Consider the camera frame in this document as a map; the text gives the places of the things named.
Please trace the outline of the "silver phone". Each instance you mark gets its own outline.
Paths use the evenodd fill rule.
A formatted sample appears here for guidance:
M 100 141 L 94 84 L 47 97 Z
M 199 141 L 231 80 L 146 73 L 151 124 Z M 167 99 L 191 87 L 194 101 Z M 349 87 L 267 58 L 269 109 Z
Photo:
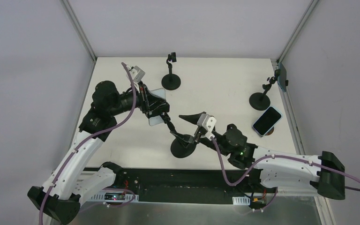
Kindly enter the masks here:
M 147 91 L 148 99 L 148 120 L 150 126 L 164 123 L 168 104 L 166 101 L 165 89 L 155 89 Z

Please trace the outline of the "black phone stand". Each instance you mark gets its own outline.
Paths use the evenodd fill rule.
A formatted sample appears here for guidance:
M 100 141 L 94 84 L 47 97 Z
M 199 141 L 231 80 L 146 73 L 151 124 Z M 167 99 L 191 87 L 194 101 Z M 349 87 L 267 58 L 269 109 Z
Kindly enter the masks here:
M 176 52 L 168 54 L 166 59 L 168 74 L 166 74 L 161 80 L 161 85 L 166 90 L 176 90 L 181 85 L 180 77 L 173 73 L 173 63 L 175 62 L 177 62 Z
M 162 112 L 160 117 L 175 137 L 170 146 L 171 153 L 176 158 L 185 158 L 190 156 L 196 149 L 193 136 L 180 134 L 176 131 L 174 124 L 171 122 L 170 116 L 166 112 Z
M 269 83 L 262 85 L 264 92 L 256 92 L 249 97 L 249 104 L 252 108 L 258 111 L 264 111 L 270 106 L 270 98 L 267 96 L 267 93 L 272 85 L 278 80 L 280 74 L 281 69 L 275 70 L 274 76 L 267 79 Z

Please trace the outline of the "blue-cased phone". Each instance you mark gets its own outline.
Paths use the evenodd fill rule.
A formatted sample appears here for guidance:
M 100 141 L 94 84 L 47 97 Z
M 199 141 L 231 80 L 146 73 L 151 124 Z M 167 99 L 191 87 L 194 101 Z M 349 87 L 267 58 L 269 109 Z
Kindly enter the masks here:
M 253 123 L 252 128 L 259 136 L 265 136 L 282 119 L 282 113 L 273 106 L 269 106 Z

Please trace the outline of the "blue phone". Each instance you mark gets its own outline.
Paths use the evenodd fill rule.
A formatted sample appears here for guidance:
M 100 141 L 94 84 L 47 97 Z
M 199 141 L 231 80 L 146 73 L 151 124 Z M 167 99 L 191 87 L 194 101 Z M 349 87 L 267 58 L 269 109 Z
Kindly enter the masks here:
M 283 92 L 287 92 L 287 86 L 289 81 L 287 80 L 287 70 L 282 62 L 278 63 L 278 70 L 279 76 L 277 78 L 277 83 Z

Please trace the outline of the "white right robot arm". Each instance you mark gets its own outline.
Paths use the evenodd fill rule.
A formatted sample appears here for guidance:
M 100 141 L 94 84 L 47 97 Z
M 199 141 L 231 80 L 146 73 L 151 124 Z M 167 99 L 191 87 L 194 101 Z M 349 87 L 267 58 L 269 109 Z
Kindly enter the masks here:
M 167 122 L 170 133 L 175 137 L 171 152 L 176 158 L 191 155 L 198 144 L 213 149 L 244 174 L 230 181 L 225 170 L 222 174 L 229 186 L 236 186 L 247 179 L 247 186 L 253 192 L 263 188 L 301 188 L 316 190 L 317 194 L 334 200 L 345 199 L 345 166 L 334 153 L 323 151 L 321 155 L 297 155 L 270 150 L 247 142 L 247 137 L 234 124 L 228 124 L 226 131 L 216 131 L 216 118 L 201 112 L 194 115 L 180 115 L 185 121 L 197 125 L 194 135 L 181 134 L 173 124 Z

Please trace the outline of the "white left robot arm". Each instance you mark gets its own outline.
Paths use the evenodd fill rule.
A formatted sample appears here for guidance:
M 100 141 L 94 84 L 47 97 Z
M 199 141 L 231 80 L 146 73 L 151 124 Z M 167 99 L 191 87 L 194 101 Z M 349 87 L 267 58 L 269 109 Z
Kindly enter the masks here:
M 63 225 L 69 224 L 81 206 L 104 188 L 120 189 L 125 186 L 123 168 L 113 162 L 105 162 L 86 180 L 78 177 L 87 163 L 119 123 L 116 116 L 131 116 L 140 109 L 154 126 L 169 121 L 170 106 L 164 89 L 149 90 L 140 82 L 134 88 L 119 93 L 111 81 L 96 85 L 92 94 L 91 108 L 84 116 L 79 131 L 66 156 L 51 177 L 40 187 L 33 186 L 28 197 L 40 212 Z

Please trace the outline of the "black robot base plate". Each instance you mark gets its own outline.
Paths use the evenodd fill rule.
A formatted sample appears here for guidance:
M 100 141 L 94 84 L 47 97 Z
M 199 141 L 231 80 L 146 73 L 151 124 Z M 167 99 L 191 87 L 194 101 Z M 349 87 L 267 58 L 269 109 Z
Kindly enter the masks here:
M 110 188 L 133 191 L 148 203 L 232 204 L 233 197 L 261 193 L 259 179 L 246 177 L 229 186 L 221 170 L 172 170 L 125 168 Z

